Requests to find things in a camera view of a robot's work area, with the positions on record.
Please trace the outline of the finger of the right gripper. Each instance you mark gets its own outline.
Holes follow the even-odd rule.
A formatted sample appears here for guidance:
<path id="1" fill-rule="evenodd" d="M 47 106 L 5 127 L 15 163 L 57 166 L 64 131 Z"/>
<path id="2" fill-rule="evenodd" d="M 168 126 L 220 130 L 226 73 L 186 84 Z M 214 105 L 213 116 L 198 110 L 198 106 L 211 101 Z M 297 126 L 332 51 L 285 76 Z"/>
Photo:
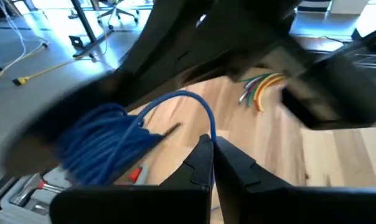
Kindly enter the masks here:
<path id="1" fill-rule="evenodd" d="M 186 85 L 241 75 L 271 45 L 269 29 L 239 22 L 172 23 L 163 34 L 162 52 L 150 68 L 152 93 L 168 93 Z"/>
<path id="2" fill-rule="evenodd" d="M 155 0 L 141 35 L 115 72 L 120 79 L 113 100 L 128 107 L 172 77 L 174 64 L 166 55 L 206 6 L 207 0 Z"/>

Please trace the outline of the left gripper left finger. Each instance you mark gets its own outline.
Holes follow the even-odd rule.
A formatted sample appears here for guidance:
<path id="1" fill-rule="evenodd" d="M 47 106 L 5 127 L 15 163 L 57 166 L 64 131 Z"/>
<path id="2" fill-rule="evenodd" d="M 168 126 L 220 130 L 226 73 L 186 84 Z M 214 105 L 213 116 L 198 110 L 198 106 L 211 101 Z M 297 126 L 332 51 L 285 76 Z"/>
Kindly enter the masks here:
<path id="1" fill-rule="evenodd" d="M 52 224 L 209 224 L 214 143 L 203 134 L 159 185 L 66 190 L 50 204 Z"/>

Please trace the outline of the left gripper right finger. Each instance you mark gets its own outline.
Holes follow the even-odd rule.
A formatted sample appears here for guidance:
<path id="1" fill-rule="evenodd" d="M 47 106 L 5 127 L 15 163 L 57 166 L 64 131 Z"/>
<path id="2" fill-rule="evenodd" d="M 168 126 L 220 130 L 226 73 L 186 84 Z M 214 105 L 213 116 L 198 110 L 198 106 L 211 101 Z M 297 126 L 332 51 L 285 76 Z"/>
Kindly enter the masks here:
<path id="1" fill-rule="evenodd" d="M 225 224 L 376 224 L 376 188 L 293 186 L 222 137 L 214 171 Z"/>

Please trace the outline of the office chair base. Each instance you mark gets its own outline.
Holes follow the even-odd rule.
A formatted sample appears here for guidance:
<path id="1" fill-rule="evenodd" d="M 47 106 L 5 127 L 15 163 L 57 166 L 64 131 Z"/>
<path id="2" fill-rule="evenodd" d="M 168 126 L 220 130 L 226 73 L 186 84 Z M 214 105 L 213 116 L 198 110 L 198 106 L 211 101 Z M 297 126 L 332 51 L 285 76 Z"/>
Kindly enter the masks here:
<path id="1" fill-rule="evenodd" d="M 111 29 L 111 30 L 113 30 L 114 27 L 110 24 L 110 19 L 113 16 L 116 16 L 120 20 L 121 19 L 121 17 L 120 17 L 121 14 L 133 17 L 135 23 L 138 23 L 138 21 L 139 21 L 139 19 L 138 19 L 139 10 L 138 9 L 136 10 L 136 14 L 132 14 L 130 12 L 127 12 L 125 10 L 122 10 L 122 9 L 118 8 L 118 4 L 120 4 L 124 0 L 97 0 L 97 1 L 98 1 L 98 3 L 102 3 L 102 4 L 104 4 L 104 5 L 108 6 L 108 7 L 111 7 L 110 10 L 106 11 L 103 14 L 99 14 L 97 16 L 97 23 L 99 23 L 99 25 L 103 25 L 103 21 L 102 21 L 103 17 L 109 16 L 109 19 L 108 19 L 108 28 Z"/>

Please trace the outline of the black stand base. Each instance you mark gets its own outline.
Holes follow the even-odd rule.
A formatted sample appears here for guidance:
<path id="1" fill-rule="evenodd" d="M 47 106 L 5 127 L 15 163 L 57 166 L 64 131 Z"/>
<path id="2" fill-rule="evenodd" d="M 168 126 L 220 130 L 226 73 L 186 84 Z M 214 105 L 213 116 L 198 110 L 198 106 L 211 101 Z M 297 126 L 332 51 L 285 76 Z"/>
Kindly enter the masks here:
<path id="1" fill-rule="evenodd" d="M 80 5 L 79 0 L 70 0 L 72 3 L 73 8 L 77 12 L 77 16 L 80 19 L 80 22 L 82 23 L 82 26 L 86 32 L 86 35 L 88 36 L 89 42 L 87 44 L 84 44 L 83 42 L 80 43 L 80 46 L 77 47 L 78 51 L 76 51 L 75 54 L 73 54 L 73 58 L 83 57 L 84 55 L 90 55 L 90 50 L 97 46 L 101 41 L 105 40 L 107 42 L 108 35 L 114 32 L 113 29 L 106 29 L 103 28 L 102 35 L 99 35 L 98 37 L 94 34 L 90 23 L 87 20 L 87 17 L 85 13 L 83 12 L 83 9 Z"/>

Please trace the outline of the grey tray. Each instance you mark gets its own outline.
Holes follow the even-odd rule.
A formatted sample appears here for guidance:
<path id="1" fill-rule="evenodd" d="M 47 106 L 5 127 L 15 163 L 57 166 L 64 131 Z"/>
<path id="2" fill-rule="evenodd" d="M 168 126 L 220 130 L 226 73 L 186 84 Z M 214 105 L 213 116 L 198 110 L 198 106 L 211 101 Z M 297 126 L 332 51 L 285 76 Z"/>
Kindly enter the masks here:
<path id="1" fill-rule="evenodd" d="M 44 174 L 51 190 L 32 188 L 24 192 L 31 178 L 37 174 L 22 177 L 8 190 L 0 201 L 0 224 L 52 224 L 49 217 L 49 205 L 62 190 L 71 183 L 66 180 L 67 172 L 56 167 Z"/>

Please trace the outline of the black table frame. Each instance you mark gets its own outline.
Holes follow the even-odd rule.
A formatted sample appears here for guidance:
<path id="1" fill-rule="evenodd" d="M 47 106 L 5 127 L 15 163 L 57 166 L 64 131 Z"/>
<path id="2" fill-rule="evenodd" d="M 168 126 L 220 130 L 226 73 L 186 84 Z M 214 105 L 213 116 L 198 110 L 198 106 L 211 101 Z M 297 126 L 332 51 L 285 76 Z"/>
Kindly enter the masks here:
<path id="1" fill-rule="evenodd" d="M 348 48 L 348 50 L 344 50 L 344 53 L 352 59 L 355 65 L 376 70 L 376 30 L 361 36 L 359 30 L 355 28 L 350 40 L 334 39 L 327 36 L 321 36 L 321 39 L 342 44 L 342 48 Z"/>

